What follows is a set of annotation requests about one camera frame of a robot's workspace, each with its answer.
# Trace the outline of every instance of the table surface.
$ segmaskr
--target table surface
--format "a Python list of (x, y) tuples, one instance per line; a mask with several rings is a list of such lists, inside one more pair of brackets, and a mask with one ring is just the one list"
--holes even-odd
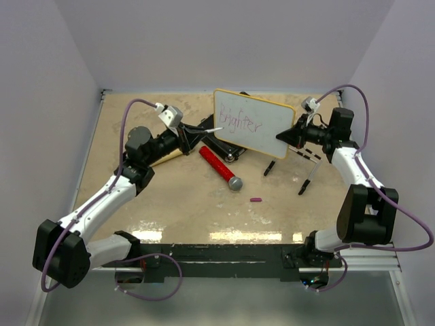
[[(292, 105), (296, 118), (300, 103), (308, 95), (252, 94)], [(118, 166), (121, 117), (133, 98), (174, 105), (184, 113), (183, 122), (197, 125), (213, 113), (212, 94), (108, 94), (86, 163), (76, 206), (83, 204), (113, 175)], [(321, 102), (319, 112), (329, 121), (338, 103), (334, 95)], [(154, 136), (164, 130), (153, 109), (134, 104), (128, 115), (126, 133), (135, 126), (148, 127)], [(289, 152), (278, 160), (267, 177), (263, 172), (272, 160), (264, 154), (246, 151), (238, 161), (227, 164), (243, 180), (243, 188), (232, 192), (223, 178), (201, 158), (196, 147), (189, 156), (179, 156), (154, 167), (148, 187), (125, 204), (94, 235), (106, 238), (124, 230), (142, 242), (162, 243), (300, 243), (313, 230), (334, 225), (347, 193), (339, 172), (328, 163), (321, 147), (307, 148), (320, 155), (320, 166), (306, 192), (298, 191), (314, 163)], [(250, 202), (261, 197), (262, 202)]]

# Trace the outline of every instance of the purple cable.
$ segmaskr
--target purple cable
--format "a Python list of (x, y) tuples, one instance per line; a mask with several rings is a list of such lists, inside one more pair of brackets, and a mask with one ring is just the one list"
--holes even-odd
[(53, 247), (50, 250), (50, 253), (48, 254), (47, 260), (45, 262), (45, 264), (43, 265), (43, 269), (42, 269), (42, 277), (41, 277), (41, 289), (43, 292), (51, 292), (53, 291), (55, 288), (57, 288), (59, 286), (59, 283), (56, 283), (55, 285), (53, 285), (50, 288), (46, 287), (46, 277), (47, 277), (47, 273), (48, 273), (48, 267), (50, 266), (50, 263), (53, 259), (54, 253), (56, 252), (57, 248), (59, 247), (60, 243), (62, 242), (63, 238), (67, 235), (68, 231), (73, 227), (73, 225), (75, 223), (78, 223), (78, 220), (80, 217), (83, 216), (83, 214), (90, 209), (92, 206), (95, 205), (96, 202), (98, 202), (102, 197), (104, 197), (105, 195), (107, 195), (116, 185), (116, 183), (118, 182), (120, 176), (121, 176), (121, 172), (122, 172), (122, 153), (123, 148), (124, 148), (124, 131), (125, 131), (125, 123), (127, 121), (127, 115), (128, 112), (130, 111), (130, 108), (132, 107), (133, 104), (135, 103), (143, 103), (146, 105), (149, 105), (153, 108), (157, 108), (157, 105), (155, 105), (154, 103), (148, 102), (146, 100), (142, 100), (141, 98), (135, 98), (134, 100), (131, 100), (128, 105), (126, 106), (125, 110), (124, 110), (124, 115), (122, 116), (122, 121), (121, 121), (121, 135), (120, 135), (120, 162), (119, 162), (119, 168), (118, 168), (118, 172), (116, 173), (116, 177), (114, 179), (114, 182), (111, 183), (111, 185), (109, 186), (109, 190), (108, 191), (104, 191), (101, 194), (99, 194), (97, 197), (95, 197), (93, 200), (91, 200), (89, 202), (89, 204), (87, 204), (84, 208), (82, 208), (80, 210), (80, 212), (77, 214), (77, 217), (75, 220), (72, 220), (67, 227), (62, 231), (62, 233), (60, 233), (60, 236), (57, 238), (56, 242), (54, 243)]
[(123, 292), (123, 293), (125, 293), (127, 295), (130, 295), (132, 297), (135, 297), (137, 299), (142, 299), (142, 300), (145, 300), (145, 301), (163, 301), (163, 300), (169, 299), (174, 294), (176, 294), (178, 289), (181, 287), (181, 284), (183, 283), (183, 273), (181, 271), (180, 265), (171, 256), (165, 255), (164, 253), (149, 253), (147, 255), (143, 255), (143, 256), (140, 256), (140, 257), (132, 258), (132, 259), (120, 260), (118, 262), (130, 263), (132, 261), (137, 261), (137, 260), (145, 259), (145, 258), (148, 258), (148, 257), (154, 257), (154, 256), (161, 256), (161, 257), (164, 257), (164, 258), (167, 258), (167, 259), (171, 260), (175, 264), (177, 269), (178, 269), (178, 274), (179, 274), (178, 284), (175, 287), (175, 289), (172, 292), (170, 292), (170, 294), (167, 294), (167, 295), (165, 295), (163, 297), (146, 297), (144, 295), (136, 294), (136, 293), (133, 293), (133, 292), (130, 292), (130, 291), (127, 291), (127, 290), (121, 288), (121, 286), (118, 283), (118, 280), (116, 278), (115, 278), (115, 284), (116, 284), (115, 290), (117, 290), (119, 288), (121, 290), (121, 292)]
[(340, 255), (340, 253), (336, 253), (336, 255), (338, 256), (338, 258), (341, 259), (341, 261), (345, 265), (345, 270), (341, 274), (340, 278), (334, 284), (328, 285), (327, 287), (324, 287), (323, 289), (314, 289), (312, 287), (307, 287), (307, 289), (314, 291), (314, 292), (324, 292), (324, 291), (331, 290), (331, 289), (335, 288), (337, 285), (339, 285), (345, 279), (346, 274), (347, 274), (347, 261)]
[[(367, 170), (364, 168), (364, 166), (362, 165), (362, 163), (360, 162), (360, 159), (358, 157), (358, 154), (367, 146), (367, 139), (368, 139), (368, 125), (369, 125), (369, 112), (368, 112), (368, 102), (367, 102), (367, 98), (366, 95), (364, 94), (364, 92), (357, 86), (352, 85), (352, 84), (343, 84), (340, 86), (337, 86), (331, 90), (329, 90), (328, 92), (326, 92), (323, 96), (321, 96), (316, 103), (319, 103), (321, 100), (323, 100), (325, 97), (327, 97), (327, 95), (331, 94), (332, 92), (335, 92), (336, 90), (339, 90), (341, 88), (345, 88), (345, 87), (350, 87), (350, 88), (354, 88), (356, 89), (362, 96), (363, 100), (364, 100), (364, 106), (366, 108), (366, 131), (364, 133), (364, 143), (362, 144), (362, 146), (355, 152), (355, 161), (356, 164), (358, 165), (358, 167), (360, 168), (361, 172), (363, 173), (363, 175), (365, 176), (366, 179), (368, 179), (368, 183), (372, 186), (372, 188), (376, 191), (376, 193), (378, 193), (378, 195), (380, 195), (380, 197), (382, 199), (384, 199), (384, 201), (386, 201), (388, 204), (390, 204), (391, 206), (393, 206), (395, 209), (398, 209), (399, 211), (401, 211), (402, 213), (404, 213), (406, 216), (410, 217), (414, 222), (416, 222), (418, 225), (420, 225), (427, 233), (429, 236), (429, 240), (425, 243), (425, 244), (421, 244), (419, 246), (416, 247), (406, 247), (406, 248), (385, 248), (385, 247), (375, 247), (375, 246), (366, 246), (364, 244), (353, 244), (352, 247), (353, 248), (367, 248), (367, 249), (376, 249), (376, 250), (382, 250), (382, 251), (399, 251), (399, 252), (406, 252), (406, 251), (417, 251), (417, 250), (422, 250), (425, 248), (428, 248), (430, 246), (433, 245), (434, 243), (434, 234), (432, 233), (431, 229), (428, 227), (428, 225), (426, 223), (424, 223), (420, 218), (418, 218), (416, 215), (412, 214), (410, 211), (408, 211), (407, 209), (405, 209), (404, 207), (401, 207), (400, 205), (396, 204), (395, 202), (393, 202), (391, 199), (389, 199), (377, 186), (376, 184), (373, 182), (373, 180), (370, 178), (370, 175), (368, 174)], [(349, 248), (349, 245), (345, 245), (345, 246), (341, 246), (339, 248), (336, 248), (336, 251), (339, 250), (343, 250), (343, 249), (347, 249)]]

